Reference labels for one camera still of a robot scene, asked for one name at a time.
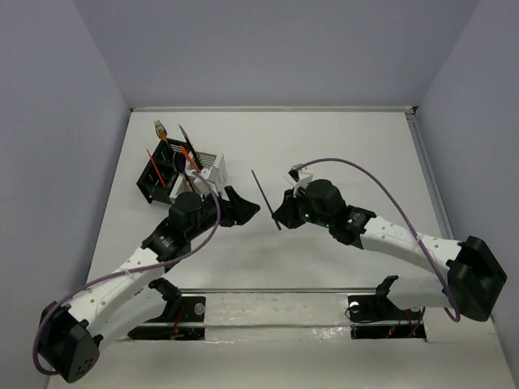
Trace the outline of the gold metal fork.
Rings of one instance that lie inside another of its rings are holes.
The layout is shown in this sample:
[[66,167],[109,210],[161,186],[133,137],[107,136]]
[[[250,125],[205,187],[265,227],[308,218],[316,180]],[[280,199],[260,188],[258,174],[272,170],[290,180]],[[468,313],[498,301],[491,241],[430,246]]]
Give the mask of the gold metal fork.
[[164,127],[164,125],[159,120],[155,120],[153,122],[153,124],[155,127],[155,132],[157,134],[157,137],[165,144],[166,147],[169,147],[168,134],[167,134],[167,130]]

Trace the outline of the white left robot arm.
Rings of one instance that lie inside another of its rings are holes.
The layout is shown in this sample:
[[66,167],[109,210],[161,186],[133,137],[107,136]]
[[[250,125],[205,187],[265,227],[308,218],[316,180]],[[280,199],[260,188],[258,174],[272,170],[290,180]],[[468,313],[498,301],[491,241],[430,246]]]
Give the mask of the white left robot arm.
[[193,255],[191,243],[218,227],[244,225],[260,210],[232,186],[226,196],[179,195],[168,216],[117,270],[87,283],[41,313],[36,355],[67,383],[97,363],[101,350],[149,319],[170,320],[182,309],[182,293],[165,274]]

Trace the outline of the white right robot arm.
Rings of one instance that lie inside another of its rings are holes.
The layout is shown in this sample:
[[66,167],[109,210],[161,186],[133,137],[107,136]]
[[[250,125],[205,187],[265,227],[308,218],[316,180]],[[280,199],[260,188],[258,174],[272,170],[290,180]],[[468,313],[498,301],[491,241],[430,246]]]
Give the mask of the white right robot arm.
[[347,204],[329,180],[286,190],[272,217],[288,229],[318,225],[345,246],[386,254],[429,271],[423,278],[390,275],[377,286],[369,306],[384,318],[400,310],[444,308],[486,322],[507,280],[484,240],[469,236],[460,242],[414,233]]

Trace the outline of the silver steel knife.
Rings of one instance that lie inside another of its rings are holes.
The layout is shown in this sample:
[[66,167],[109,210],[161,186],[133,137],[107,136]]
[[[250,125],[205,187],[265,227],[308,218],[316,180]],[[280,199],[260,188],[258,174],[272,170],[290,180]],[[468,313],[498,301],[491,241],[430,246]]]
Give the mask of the silver steel knife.
[[186,142],[186,145],[187,145],[187,150],[190,154],[190,156],[194,159],[194,161],[196,162],[196,164],[199,166],[200,168],[200,171],[202,170],[203,168],[203,165],[198,157],[198,154],[194,148],[194,146],[192,145],[192,142],[187,134],[187,132],[184,130],[184,128],[181,126],[181,125],[178,125],[179,127],[179,130],[181,131],[182,133],[182,136],[184,137],[185,139],[185,142]]

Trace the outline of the purple metal spoon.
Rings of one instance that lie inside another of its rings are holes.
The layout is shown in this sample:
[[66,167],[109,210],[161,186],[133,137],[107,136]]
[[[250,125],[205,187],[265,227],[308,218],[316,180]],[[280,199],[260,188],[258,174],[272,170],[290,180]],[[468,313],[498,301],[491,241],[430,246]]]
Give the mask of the purple metal spoon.
[[183,176],[189,191],[194,192],[195,190],[193,189],[191,180],[186,173],[186,165],[187,165],[186,157],[181,152],[175,152],[173,154],[173,167],[177,173],[179,173]]

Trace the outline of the blue chopstick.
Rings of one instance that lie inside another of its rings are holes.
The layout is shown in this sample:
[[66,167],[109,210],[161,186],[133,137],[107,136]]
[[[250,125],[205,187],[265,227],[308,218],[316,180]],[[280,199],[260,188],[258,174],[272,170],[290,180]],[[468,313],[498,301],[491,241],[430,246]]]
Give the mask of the blue chopstick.
[[269,213],[271,215],[271,219],[273,220],[274,224],[276,225],[278,231],[281,231],[281,225],[280,225],[280,223],[277,220],[274,219],[274,216],[273,216],[274,211],[272,209],[272,206],[271,206],[270,202],[268,201],[268,198],[267,198],[267,196],[266,196],[266,194],[264,192],[264,189],[261,186],[260,181],[259,181],[259,179],[258,179],[258,177],[255,174],[255,171],[253,169],[251,170],[251,174],[252,174],[252,177],[255,180],[256,185],[258,186],[259,192],[260,192],[260,194],[261,194],[261,196],[262,196],[262,198],[263,198],[263,200],[265,202],[265,205],[266,205],[266,207],[267,207],[267,209],[268,209],[268,211],[269,211]]

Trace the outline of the orange chopstick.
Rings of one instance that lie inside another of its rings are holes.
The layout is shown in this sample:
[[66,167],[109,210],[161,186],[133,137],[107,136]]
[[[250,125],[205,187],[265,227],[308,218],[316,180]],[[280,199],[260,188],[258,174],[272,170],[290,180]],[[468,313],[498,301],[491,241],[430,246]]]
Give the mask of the orange chopstick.
[[147,151],[148,157],[149,157],[149,159],[151,161],[151,164],[152,164],[153,168],[155,169],[155,171],[157,173],[157,177],[158,177],[162,187],[166,188],[166,184],[165,184],[164,178],[161,175],[161,171],[158,169],[158,166],[157,166],[157,164],[156,164],[156,162],[155,162],[155,160],[154,160],[154,158],[152,156],[152,153],[149,151],[149,149],[146,149],[146,151]]

